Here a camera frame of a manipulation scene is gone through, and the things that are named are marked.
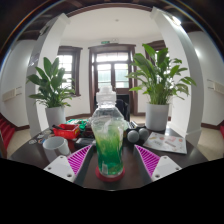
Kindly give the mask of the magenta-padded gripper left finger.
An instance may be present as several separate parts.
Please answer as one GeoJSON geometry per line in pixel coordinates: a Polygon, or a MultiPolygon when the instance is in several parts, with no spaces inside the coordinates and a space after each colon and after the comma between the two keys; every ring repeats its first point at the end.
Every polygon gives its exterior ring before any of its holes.
{"type": "Polygon", "coordinates": [[[87,145],[74,153],[65,156],[58,149],[45,151],[49,164],[44,168],[56,176],[79,186],[83,184],[90,160],[93,156],[93,146],[87,145]]]}

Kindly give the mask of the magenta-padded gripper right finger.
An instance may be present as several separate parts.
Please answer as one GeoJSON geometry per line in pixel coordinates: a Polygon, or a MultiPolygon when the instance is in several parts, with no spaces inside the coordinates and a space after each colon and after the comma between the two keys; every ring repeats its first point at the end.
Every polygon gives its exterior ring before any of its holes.
{"type": "Polygon", "coordinates": [[[181,170],[167,155],[158,156],[139,145],[134,146],[134,156],[145,185],[181,170]]]}

